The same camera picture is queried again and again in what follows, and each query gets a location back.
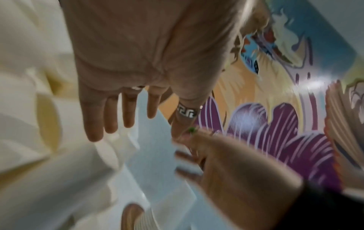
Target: black sleeve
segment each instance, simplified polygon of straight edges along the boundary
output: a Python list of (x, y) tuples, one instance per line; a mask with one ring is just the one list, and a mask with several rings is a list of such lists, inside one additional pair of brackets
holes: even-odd
[(364, 205), (306, 183), (275, 230), (364, 230)]

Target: colorful painting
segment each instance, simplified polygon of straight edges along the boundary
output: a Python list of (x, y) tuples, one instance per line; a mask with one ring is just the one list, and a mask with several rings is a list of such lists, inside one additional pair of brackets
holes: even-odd
[[(271, 22), (237, 36), (196, 124), (319, 185), (364, 189), (364, 62), (307, 1), (266, 3)], [(177, 103), (161, 105), (167, 119)]]

